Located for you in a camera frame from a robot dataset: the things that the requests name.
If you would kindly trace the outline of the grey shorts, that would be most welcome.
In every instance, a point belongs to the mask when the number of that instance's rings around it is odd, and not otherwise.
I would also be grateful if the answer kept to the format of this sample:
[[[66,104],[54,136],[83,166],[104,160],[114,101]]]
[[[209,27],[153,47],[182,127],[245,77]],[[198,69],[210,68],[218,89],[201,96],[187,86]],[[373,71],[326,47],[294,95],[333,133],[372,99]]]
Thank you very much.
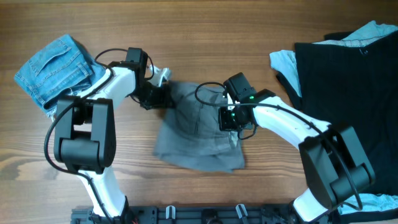
[[[154,156],[205,172],[233,172],[245,167],[241,141],[236,131],[221,131],[218,108],[195,98],[196,83],[170,82],[175,103],[159,129]]]

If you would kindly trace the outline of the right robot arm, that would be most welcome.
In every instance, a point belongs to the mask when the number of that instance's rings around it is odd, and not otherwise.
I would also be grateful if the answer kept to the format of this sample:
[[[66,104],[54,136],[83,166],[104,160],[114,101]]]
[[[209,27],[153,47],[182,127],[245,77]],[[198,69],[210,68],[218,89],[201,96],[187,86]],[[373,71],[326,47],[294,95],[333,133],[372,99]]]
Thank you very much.
[[[256,91],[243,73],[221,85],[228,103],[219,110],[222,131],[268,129],[300,153],[307,190],[289,204],[264,205],[265,223],[331,223],[340,206],[361,211],[360,191],[375,173],[353,127],[312,118],[273,92]]]

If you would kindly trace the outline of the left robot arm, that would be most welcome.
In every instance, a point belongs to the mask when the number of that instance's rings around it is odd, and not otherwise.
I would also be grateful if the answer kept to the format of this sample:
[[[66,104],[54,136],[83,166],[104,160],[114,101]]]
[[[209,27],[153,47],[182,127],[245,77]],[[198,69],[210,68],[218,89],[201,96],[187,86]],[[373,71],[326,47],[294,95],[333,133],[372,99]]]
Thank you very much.
[[[47,162],[77,176],[93,203],[72,210],[71,223],[138,223],[122,193],[112,163],[116,155],[114,111],[130,97],[146,109],[172,105],[169,68],[158,68],[140,48],[128,48],[126,58],[105,66],[104,76],[78,96],[57,102],[55,121],[45,137]]]

